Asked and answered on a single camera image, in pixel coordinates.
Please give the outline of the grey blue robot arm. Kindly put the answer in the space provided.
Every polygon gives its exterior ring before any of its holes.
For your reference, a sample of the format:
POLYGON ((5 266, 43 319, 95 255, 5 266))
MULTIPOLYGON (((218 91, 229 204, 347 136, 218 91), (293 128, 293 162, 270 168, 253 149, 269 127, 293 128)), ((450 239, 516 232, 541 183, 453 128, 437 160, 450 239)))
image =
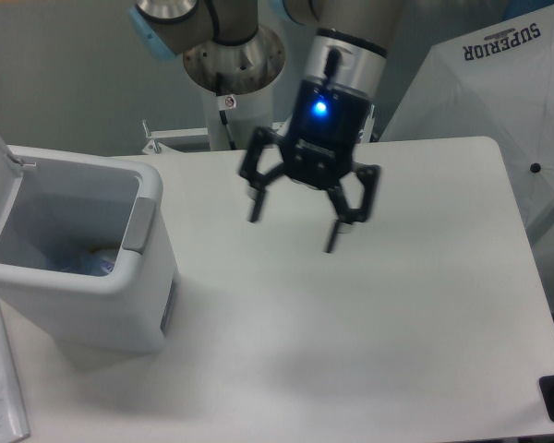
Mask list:
MULTIPOLYGON (((366 222, 380 177, 377 165, 353 158, 367 121, 402 1, 277 1, 274 8, 316 34, 284 134, 257 126, 239 173, 259 219, 268 186, 281 177, 324 191, 343 225, 366 222)), ((137 1, 129 15, 159 58, 181 56, 208 90, 227 97, 259 90, 277 75, 277 49, 259 24, 254 1, 137 1)))

